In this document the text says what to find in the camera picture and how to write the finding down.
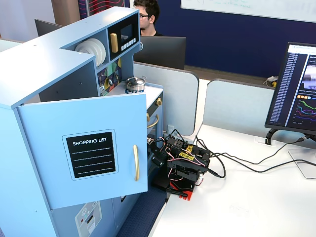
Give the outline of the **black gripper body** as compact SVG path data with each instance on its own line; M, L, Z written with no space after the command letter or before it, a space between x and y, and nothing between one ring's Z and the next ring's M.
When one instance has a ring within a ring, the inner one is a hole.
M167 153L168 148L154 148L152 152L154 153L152 157L152 166L154 168L162 167L169 159L170 155Z

